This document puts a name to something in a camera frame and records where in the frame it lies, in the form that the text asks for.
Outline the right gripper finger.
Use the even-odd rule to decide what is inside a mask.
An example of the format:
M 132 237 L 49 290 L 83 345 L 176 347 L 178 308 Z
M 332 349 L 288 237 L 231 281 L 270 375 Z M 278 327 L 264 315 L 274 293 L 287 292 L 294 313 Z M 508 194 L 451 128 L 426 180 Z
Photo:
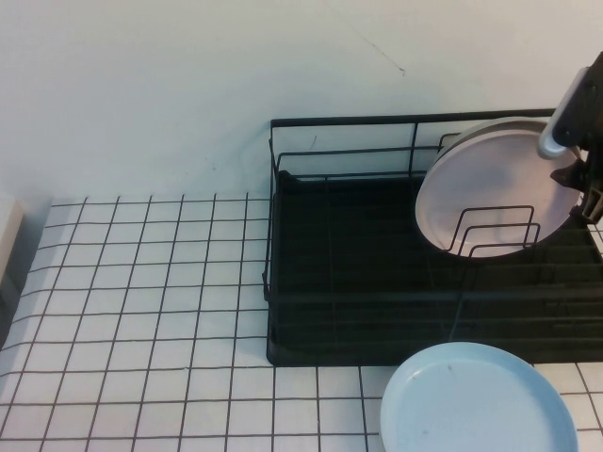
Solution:
M 587 165 L 581 159 L 576 159 L 570 166 L 555 169 L 550 173 L 550 178 L 560 186 L 571 189 L 584 189 L 586 187 Z
M 594 181 L 586 185 L 579 203 L 571 210 L 570 215 L 583 221 L 600 221 L 602 219 L 602 182 Z

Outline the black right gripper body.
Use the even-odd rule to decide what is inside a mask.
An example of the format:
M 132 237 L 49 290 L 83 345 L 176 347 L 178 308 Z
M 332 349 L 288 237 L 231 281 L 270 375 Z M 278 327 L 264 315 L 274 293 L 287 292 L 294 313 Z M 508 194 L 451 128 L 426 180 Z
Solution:
M 557 156 L 579 147 L 602 160 L 602 53 L 579 71 L 555 114 Z

